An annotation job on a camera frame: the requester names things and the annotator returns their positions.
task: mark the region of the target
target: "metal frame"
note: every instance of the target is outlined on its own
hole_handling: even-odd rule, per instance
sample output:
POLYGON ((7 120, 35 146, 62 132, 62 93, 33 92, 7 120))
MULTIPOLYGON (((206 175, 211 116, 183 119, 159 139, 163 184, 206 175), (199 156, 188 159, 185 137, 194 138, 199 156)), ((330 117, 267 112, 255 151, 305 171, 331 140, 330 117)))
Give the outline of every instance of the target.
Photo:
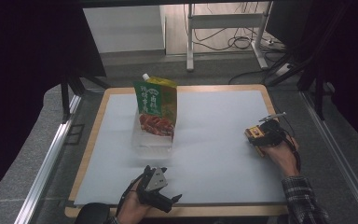
MULTIPOLYGON (((81 97, 77 95, 74 96, 74 98, 72 99, 72 102, 70 104, 71 115, 75 114, 80 100, 81 97)), ((25 224, 29 223, 29 221, 31 220, 37 203, 39 202, 40 195, 42 194, 43 189, 48 182, 48 177, 51 173, 51 170, 61 152, 62 145, 64 143, 66 135, 68 134, 69 128, 71 127, 72 121, 73 116, 70 116, 66 123, 62 123, 60 125, 56 135, 54 136, 51 146, 48 149, 48 154, 46 155, 45 160, 43 161, 42 166, 37 173, 34 183, 31 186, 31 189, 24 201, 24 204, 22 205, 22 208, 16 218, 16 221, 14 222, 15 224, 25 224)))
POLYGON ((194 70, 194 51, 193 51, 193 29, 213 29, 213 28, 247 28, 258 27, 255 41, 251 45, 261 69, 268 69, 266 60, 260 50, 260 42, 266 28, 267 19, 272 2, 268 2, 267 8, 263 13, 253 14, 232 14, 232 15, 193 15, 194 4, 188 5, 188 37, 187 37, 187 71, 194 70))

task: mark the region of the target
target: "juice pouch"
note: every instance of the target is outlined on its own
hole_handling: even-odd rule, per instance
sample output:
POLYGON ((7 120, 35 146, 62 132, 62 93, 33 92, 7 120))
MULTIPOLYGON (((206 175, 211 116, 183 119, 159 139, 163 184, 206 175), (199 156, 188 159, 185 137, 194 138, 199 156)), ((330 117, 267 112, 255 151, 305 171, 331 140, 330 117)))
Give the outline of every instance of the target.
POLYGON ((176 84, 163 78, 156 78, 158 84, 152 83, 153 78, 133 82, 141 129, 173 139, 177 115, 176 84))

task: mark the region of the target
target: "gray floor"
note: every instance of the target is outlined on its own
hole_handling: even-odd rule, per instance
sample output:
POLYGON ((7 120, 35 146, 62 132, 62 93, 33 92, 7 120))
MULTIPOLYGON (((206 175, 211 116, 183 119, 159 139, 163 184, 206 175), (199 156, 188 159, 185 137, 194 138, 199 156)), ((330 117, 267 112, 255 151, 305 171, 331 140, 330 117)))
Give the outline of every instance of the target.
MULTIPOLYGON (((250 72, 255 73, 235 78, 230 84, 257 84, 263 79, 263 73, 260 72, 252 52, 196 56, 193 73, 186 71, 185 57, 181 56, 138 55, 137 58, 127 56, 120 59, 110 58, 109 55, 102 57, 108 77, 101 79, 114 87, 131 87, 133 80, 140 80, 143 73, 171 78, 179 85, 226 85, 232 77, 250 72)), ((277 112, 284 111, 288 114, 287 120, 293 130, 285 121, 282 125, 301 145, 302 174, 310 178, 320 204, 330 214, 331 223, 358 224, 357 199, 296 90, 298 76, 285 80, 277 87, 268 88, 271 100, 277 112)), ((103 89, 85 79, 83 81, 88 91, 82 96, 79 110, 74 115, 73 126, 83 126, 83 135, 88 136, 103 89)), ((358 177, 358 133, 339 114, 329 96, 324 97, 324 115, 325 122, 358 177)), ((15 221, 59 128, 61 118, 61 89, 56 87, 46 93, 44 108, 33 131, 0 184, 0 223, 15 221)), ((73 223, 71 218, 64 215, 63 208, 68 204, 67 198, 87 138, 83 137, 76 143, 75 136, 68 137, 66 143, 42 193, 32 223, 73 223)))

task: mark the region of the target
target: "table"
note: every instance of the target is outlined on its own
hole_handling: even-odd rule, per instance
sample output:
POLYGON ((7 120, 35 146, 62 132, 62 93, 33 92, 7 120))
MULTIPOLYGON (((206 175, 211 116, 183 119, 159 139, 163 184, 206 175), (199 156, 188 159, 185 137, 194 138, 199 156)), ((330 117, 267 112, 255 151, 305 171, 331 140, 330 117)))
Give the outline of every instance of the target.
MULTIPOLYGON (((178 92, 217 92, 217 91, 260 91, 266 104, 267 111, 270 114, 274 113, 272 103, 269 99, 267 90, 262 85, 239 85, 239 86, 187 86, 178 87, 178 92)), ((133 88, 113 88, 106 90, 103 100, 98 111, 97 118, 92 127, 91 135, 84 153, 82 162, 80 164, 76 181, 73 185, 72 192, 69 196, 69 201, 73 202, 79 192, 80 185, 84 180, 87 168, 89 166, 93 149, 97 142, 98 132, 103 124, 103 116, 111 94, 128 94, 134 93, 133 88)), ((79 208, 67 206, 65 214, 68 217, 76 217, 79 208)), ((115 208, 111 209, 112 215, 116 212, 115 208)), ((246 204, 246 205, 218 205, 218 206, 175 206, 169 214, 165 214, 157 209, 152 209, 148 213, 148 217, 216 217, 216 216, 277 216, 287 213, 284 203, 279 204, 246 204)))

